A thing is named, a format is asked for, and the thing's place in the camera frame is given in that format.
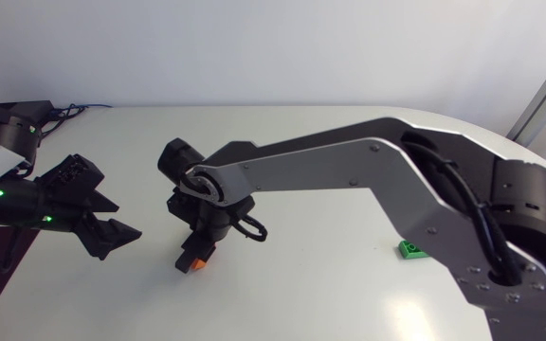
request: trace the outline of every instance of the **green block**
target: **green block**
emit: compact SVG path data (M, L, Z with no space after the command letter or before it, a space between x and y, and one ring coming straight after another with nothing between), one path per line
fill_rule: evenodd
M401 241L397 247L399 248L399 252L402 253L402 256L404 256L404 259L406 260L428 257L428 254L421 251L418 247L416 247L416 245L408 241Z

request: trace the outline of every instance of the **orange block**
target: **orange block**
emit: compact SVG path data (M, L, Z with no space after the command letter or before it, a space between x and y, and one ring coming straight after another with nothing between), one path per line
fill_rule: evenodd
M191 269L193 270L199 270L206 266L206 263L203 260L195 260L193 264L191 264Z

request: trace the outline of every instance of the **white table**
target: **white table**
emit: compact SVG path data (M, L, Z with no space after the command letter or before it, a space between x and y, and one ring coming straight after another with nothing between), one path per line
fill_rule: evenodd
M167 142L182 137L208 156L230 140L265 145L385 116L546 165L482 128L410 109L91 109L44 142L35 173L70 153L94 161L106 175L99 190L120 206L101 217L143 236L99 261L74 235L42 232L0 297L0 340L490 339L445 267L401 259L401 238L367 189L255 194L266 242L231 230L204 270L174 269L190 231L166 208L173 184L156 162Z

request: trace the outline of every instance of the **white wall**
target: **white wall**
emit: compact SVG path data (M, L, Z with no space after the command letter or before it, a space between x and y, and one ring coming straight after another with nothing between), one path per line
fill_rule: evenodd
M381 104L506 133L546 0L0 0L0 101Z

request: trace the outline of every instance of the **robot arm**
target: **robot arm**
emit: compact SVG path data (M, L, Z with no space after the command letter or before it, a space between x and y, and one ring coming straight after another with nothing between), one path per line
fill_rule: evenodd
M546 169L504 160L463 135L394 118L204 159L176 139L158 166L176 185L172 214L191 225L187 272L231 226L257 241L257 191L370 188L397 232L445 265L484 309L493 339L546 340ZM255 226L259 234L240 224Z
M10 269L24 229L75 233L88 253L101 260L141 235L116 220L96 218L94 212L115 212L118 207L96 191L104 175L78 154L35 180L25 179L35 162L41 124L52 109L49 101L0 104L0 225L14 227L4 258L0 255L2 273Z

